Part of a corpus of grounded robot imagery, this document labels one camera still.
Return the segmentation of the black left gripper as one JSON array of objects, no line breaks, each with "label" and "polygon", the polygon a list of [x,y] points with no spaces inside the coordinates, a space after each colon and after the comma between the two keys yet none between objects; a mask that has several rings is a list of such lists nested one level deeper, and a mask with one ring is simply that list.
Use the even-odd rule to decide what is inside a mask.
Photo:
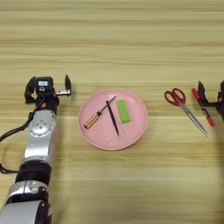
[{"label": "black left gripper", "polygon": [[[48,92],[39,92],[36,98],[36,107],[37,110],[51,110],[54,113],[57,113],[57,108],[60,105],[60,96],[70,96],[72,93],[72,84],[69,79],[69,76],[65,76],[65,87],[64,90],[49,90]],[[26,104],[31,104],[35,102],[35,99],[32,97],[35,88],[35,77],[32,77],[26,85],[24,91],[24,98]]]}]

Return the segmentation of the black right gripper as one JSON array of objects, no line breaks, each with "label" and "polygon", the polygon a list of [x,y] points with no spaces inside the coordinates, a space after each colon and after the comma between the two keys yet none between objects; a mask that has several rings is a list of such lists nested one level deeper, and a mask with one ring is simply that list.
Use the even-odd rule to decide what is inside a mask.
[{"label": "black right gripper", "polygon": [[[209,101],[206,98],[205,95],[205,88],[201,81],[198,83],[198,93],[201,105],[203,107],[206,107],[209,105]],[[215,107],[218,113],[220,114],[222,120],[224,121],[224,92],[219,91],[218,92],[218,100],[217,102],[210,102],[211,107]]]}]

